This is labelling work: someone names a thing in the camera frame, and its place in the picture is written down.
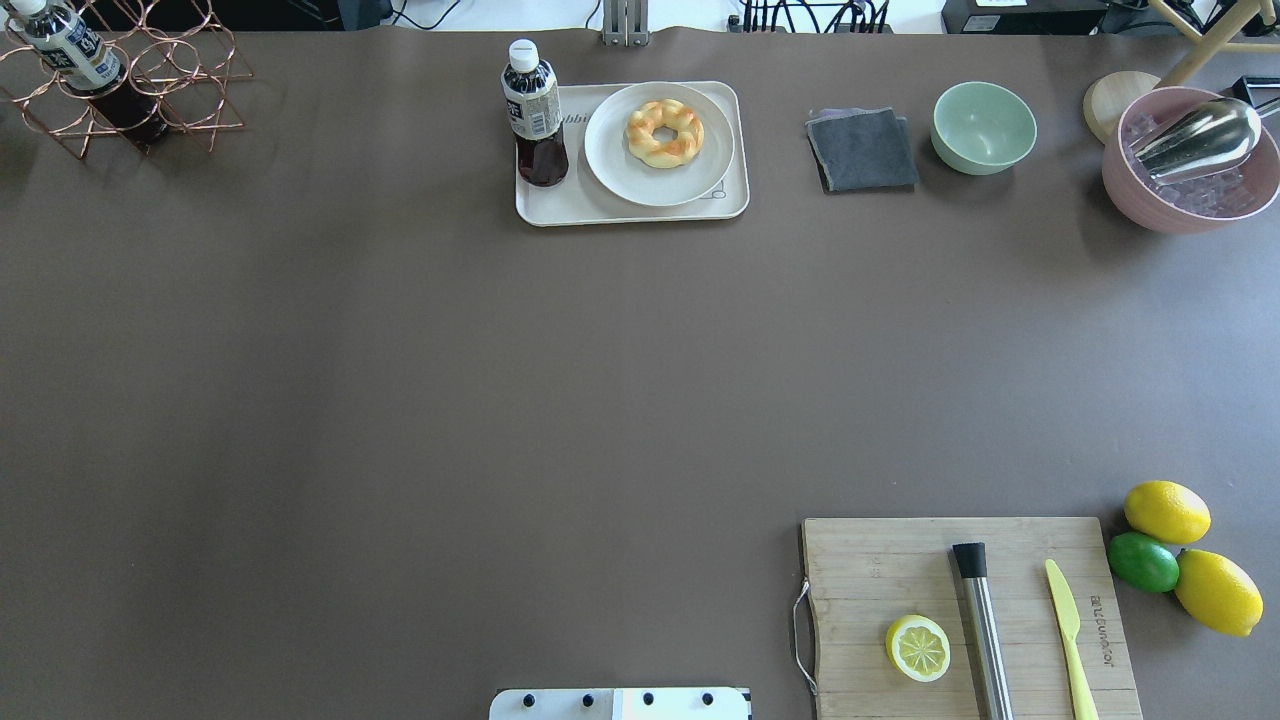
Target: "knife handle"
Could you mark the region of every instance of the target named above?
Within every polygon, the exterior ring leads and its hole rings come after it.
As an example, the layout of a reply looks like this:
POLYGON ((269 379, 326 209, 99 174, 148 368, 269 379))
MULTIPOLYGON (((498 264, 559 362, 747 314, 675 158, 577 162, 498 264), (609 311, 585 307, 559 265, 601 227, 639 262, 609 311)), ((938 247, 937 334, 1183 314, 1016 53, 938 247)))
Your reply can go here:
POLYGON ((1089 682, 1084 678, 1084 664, 1075 641, 1062 637, 1062 650, 1066 651, 1066 674, 1071 679, 1071 707, 1075 720, 1098 720, 1098 708, 1093 705, 1089 682))

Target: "metal scoop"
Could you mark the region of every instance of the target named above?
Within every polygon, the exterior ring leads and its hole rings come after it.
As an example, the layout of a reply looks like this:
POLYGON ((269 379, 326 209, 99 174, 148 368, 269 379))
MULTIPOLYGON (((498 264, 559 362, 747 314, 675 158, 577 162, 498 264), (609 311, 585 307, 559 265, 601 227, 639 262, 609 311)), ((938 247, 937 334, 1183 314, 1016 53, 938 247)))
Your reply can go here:
POLYGON ((1261 137, 1257 110, 1243 100, 1217 97, 1137 147, 1134 156, 1157 184, 1172 184, 1244 163, 1261 137))

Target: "mint green bowl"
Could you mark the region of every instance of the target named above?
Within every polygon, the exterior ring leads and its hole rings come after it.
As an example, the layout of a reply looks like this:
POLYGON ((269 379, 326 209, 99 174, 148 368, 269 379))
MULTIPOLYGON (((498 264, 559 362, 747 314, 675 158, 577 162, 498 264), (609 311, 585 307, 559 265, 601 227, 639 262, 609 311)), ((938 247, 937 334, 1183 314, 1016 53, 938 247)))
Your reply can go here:
POLYGON ((938 158, 970 176, 1012 167, 1036 145, 1036 115, 1011 91, 989 82, 961 82, 933 105, 929 131, 938 158))

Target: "bottle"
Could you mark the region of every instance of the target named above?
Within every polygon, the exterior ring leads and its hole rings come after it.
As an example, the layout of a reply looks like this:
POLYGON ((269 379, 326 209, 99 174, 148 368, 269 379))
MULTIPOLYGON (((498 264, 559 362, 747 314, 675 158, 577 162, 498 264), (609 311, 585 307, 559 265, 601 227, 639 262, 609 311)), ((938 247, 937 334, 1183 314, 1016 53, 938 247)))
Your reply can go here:
POLYGON ((83 97, 120 135, 145 147, 169 132, 160 101, 129 83, 120 55, 79 13, 61 0, 9 0, 9 5, 15 13, 9 27, 61 76, 72 95, 83 97))
POLYGON ((516 167, 529 183, 550 187, 568 174, 556 70, 538 58, 538 46, 531 40, 512 42, 508 56, 502 90, 516 133, 516 167))

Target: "folded napkin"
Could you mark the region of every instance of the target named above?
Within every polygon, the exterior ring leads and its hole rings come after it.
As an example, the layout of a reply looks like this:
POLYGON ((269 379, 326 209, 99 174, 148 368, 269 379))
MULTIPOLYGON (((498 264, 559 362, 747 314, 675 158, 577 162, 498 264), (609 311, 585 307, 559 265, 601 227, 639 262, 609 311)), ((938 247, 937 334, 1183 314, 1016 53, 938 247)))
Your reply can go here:
POLYGON ((906 118, 892 108, 820 110, 805 123, 828 192, 920 182, 906 136, 906 118))

